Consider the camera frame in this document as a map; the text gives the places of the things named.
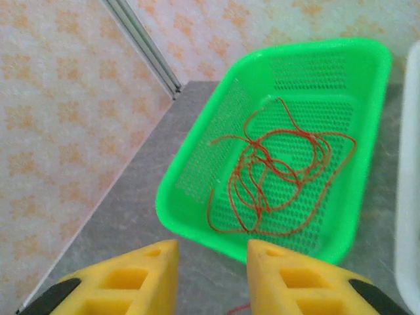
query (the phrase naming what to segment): basket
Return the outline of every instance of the basket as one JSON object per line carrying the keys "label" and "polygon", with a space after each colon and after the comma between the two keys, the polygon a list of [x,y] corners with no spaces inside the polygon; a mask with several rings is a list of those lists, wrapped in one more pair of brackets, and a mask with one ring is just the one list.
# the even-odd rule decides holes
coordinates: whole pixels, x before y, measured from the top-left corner
{"label": "basket", "polygon": [[[243,263],[251,238],[338,263],[356,233],[390,65],[388,49],[362,38],[270,47],[236,62],[199,115],[159,186],[156,211],[161,223]],[[216,232],[209,227],[206,215],[212,188],[213,224],[223,230],[240,228],[228,201],[227,182],[245,143],[210,142],[222,135],[243,135],[244,121],[262,107],[266,109],[247,128],[251,138],[272,129],[293,128],[285,111],[273,105],[278,96],[301,128],[346,133],[357,140],[358,149],[328,190],[316,216],[299,233],[273,237]],[[327,178],[351,147],[343,138],[328,141],[333,157],[323,176],[306,185],[289,207],[264,217],[261,229],[288,230],[304,221]],[[274,137],[264,145],[296,169],[312,158],[308,144],[296,137]],[[293,192],[289,184],[275,177],[267,177],[264,185],[270,204],[279,204]],[[247,226],[255,221],[255,212],[246,206],[238,205],[238,212]]]}
{"label": "basket", "polygon": [[396,204],[395,279],[400,294],[420,315],[420,41],[409,52],[400,134]]}

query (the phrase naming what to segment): green plastic basket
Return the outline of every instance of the green plastic basket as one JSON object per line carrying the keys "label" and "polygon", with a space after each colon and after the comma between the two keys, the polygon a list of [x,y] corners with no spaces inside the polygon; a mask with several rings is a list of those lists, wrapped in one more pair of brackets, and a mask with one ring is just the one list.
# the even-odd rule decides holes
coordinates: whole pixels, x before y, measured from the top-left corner
{"label": "green plastic basket", "polygon": [[[247,241],[258,238],[337,264],[355,237],[391,62],[386,47],[362,38],[270,47],[239,60],[216,88],[160,184],[156,211],[161,223],[243,263]],[[345,133],[356,139],[357,151],[301,232],[288,237],[215,232],[206,217],[212,188],[214,225],[223,230],[240,228],[228,201],[227,180],[245,143],[210,142],[222,135],[242,135],[244,121],[263,106],[266,109],[248,126],[251,138],[272,129],[293,128],[284,109],[273,105],[278,96],[301,128]],[[330,136],[328,141],[333,157],[325,173],[306,185],[283,211],[264,213],[261,229],[289,230],[304,221],[327,178],[351,147],[343,138]],[[297,137],[277,136],[264,145],[296,169],[312,158],[310,145]],[[264,182],[272,205],[284,201],[294,189],[274,176]],[[244,223],[251,226],[255,212],[237,204]]]}

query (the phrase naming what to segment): patterned wallpaper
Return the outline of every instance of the patterned wallpaper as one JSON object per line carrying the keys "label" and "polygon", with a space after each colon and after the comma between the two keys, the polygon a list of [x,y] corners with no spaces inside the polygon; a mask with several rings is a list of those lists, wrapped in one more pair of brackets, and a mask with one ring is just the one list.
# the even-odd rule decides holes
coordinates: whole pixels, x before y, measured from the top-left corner
{"label": "patterned wallpaper", "polygon": [[127,0],[178,78],[219,80],[255,49],[334,37],[377,39],[401,82],[420,39],[418,0]]}
{"label": "patterned wallpaper", "polygon": [[100,0],[0,0],[0,314],[12,314],[171,104]]}

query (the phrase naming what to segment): gray table surface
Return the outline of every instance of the gray table surface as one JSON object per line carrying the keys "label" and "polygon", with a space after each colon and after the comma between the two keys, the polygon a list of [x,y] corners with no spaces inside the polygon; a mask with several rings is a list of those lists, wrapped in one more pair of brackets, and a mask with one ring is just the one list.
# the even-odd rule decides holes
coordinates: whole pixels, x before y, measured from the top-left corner
{"label": "gray table surface", "polygon": [[[243,264],[171,233],[160,224],[154,207],[167,166],[216,85],[185,86],[38,292],[77,269],[176,238],[180,245],[177,314],[226,314],[249,301]],[[393,274],[401,94],[400,86],[388,88],[360,227],[341,266],[370,278],[405,308]]]}

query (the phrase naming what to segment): wall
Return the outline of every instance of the wall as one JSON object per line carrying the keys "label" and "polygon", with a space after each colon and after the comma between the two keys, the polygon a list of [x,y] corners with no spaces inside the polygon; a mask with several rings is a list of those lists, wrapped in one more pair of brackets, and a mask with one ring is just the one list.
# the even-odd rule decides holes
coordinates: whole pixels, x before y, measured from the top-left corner
{"label": "wall", "polygon": [[0,313],[12,314],[171,103],[100,0],[0,0]]}
{"label": "wall", "polygon": [[127,0],[178,78],[219,80],[255,49],[334,37],[377,39],[405,56],[420,39],[418,0]]}

